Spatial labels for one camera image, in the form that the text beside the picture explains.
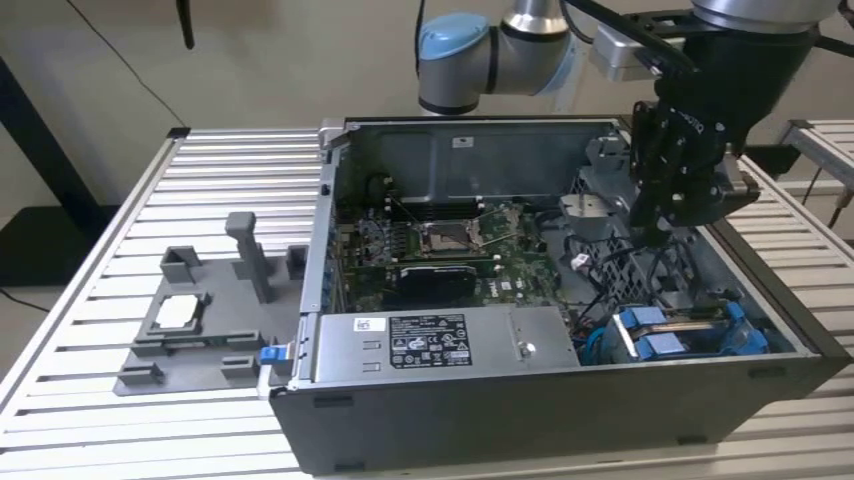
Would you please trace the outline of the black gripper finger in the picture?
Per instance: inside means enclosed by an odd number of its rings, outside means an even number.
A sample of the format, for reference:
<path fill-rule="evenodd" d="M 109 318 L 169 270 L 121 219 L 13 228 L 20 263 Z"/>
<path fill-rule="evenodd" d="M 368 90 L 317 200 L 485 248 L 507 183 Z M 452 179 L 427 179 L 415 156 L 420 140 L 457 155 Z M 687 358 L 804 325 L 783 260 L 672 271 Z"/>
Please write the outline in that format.
<path fill-rule="evenodd" d="M 739 167 L 739 157 L 726 152 L 711 170 L 678 185 L 668 222 L 672 226 L 711 224 L 755 202 L 759 194 L 756 180 Z"/>
<path fill-rule="evenodd" d="M 662 100 L 638 101 L 632 110 L 630 176 L 638 193 L 630 210 L 632 244 L 660 247 L 670 234 L 658 226 L 670 191 L 671 168 L 667 166 L 670 105 Z"/>

